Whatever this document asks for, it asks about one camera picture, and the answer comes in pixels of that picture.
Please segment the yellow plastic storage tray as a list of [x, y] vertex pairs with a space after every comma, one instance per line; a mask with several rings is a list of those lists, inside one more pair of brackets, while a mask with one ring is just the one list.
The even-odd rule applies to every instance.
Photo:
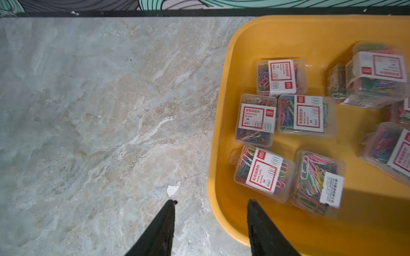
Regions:
[[226, 55], [209, 171], [215, 217], [238, 242], [297, 253], [410, 253], [410, 135], [383, 121], [410, 81], [410, 19], [267, 16]]

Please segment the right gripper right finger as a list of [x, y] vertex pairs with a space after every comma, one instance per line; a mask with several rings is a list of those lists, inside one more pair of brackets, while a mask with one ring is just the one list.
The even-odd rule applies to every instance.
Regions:
[[253, 256], [300, 256], [255, 199], [248, 201], [247, 224]]

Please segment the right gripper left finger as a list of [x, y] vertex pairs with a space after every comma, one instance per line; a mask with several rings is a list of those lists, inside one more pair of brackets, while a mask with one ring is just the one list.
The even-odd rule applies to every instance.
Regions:
[[176, 200], [168, 200], [126, 256], [170, 256], [175, 232]]

